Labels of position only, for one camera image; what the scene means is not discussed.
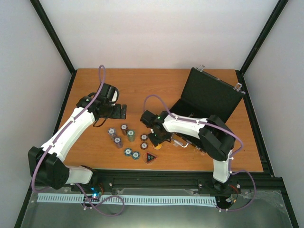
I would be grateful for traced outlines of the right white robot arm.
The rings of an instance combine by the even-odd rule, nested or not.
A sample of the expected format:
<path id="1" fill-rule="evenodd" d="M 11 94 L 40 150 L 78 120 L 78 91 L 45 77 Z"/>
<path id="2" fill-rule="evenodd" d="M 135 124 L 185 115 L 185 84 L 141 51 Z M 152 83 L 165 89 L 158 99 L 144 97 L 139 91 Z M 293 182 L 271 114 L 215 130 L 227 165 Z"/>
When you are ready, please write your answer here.
<path id="1" fill-rule="evenodd" d="M 155 147 L 165 141 L 170 142 L 173 134 L 195 138 L 191 143 L 213 159 L 213 179 L 221 183 L 227 182 L 230 177 L 229 157 L 235 145 L 235 138 L 217 116 L 195 119 L 168 114 L 166 111 L 156 115 L 146 110 L 140 121 L 151 130 L 148 138 Z"/>

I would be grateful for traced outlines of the triangular all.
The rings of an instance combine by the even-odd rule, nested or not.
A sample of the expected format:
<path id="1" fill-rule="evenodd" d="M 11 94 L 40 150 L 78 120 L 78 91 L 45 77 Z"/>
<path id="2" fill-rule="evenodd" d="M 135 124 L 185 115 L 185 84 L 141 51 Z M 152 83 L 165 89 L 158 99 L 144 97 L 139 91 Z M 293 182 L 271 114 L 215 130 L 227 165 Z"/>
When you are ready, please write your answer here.
<path id="1" fill-rule="evenodd" d="M 144 161 L 146 164 L 153 162 L 155 159 L 157 159 L 157 156 L 151 152 L 147 152 L 144 156 Z"/>

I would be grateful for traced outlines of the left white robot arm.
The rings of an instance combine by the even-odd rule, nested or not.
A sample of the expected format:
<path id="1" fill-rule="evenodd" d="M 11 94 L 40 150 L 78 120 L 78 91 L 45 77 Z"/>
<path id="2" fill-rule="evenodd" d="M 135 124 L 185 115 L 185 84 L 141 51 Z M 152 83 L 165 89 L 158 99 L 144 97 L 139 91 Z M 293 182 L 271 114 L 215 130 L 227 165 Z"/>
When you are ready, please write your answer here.
<path id="1" fill-rule="evenodd" d="M 56 190 L 68 184 L 82 184 L 88 191 L 98 188 L 96 170 L 87 166 L 66 166 L 64 160 L 81 134 L 100 118 L 125 119 L 127 106 L 110 101 L 106 97 L 94 100 L 84 96 L 62 127 L 39 148 L 32 147 L 28 152 L 31 187 L 35 182 L 43 183 Z"/>

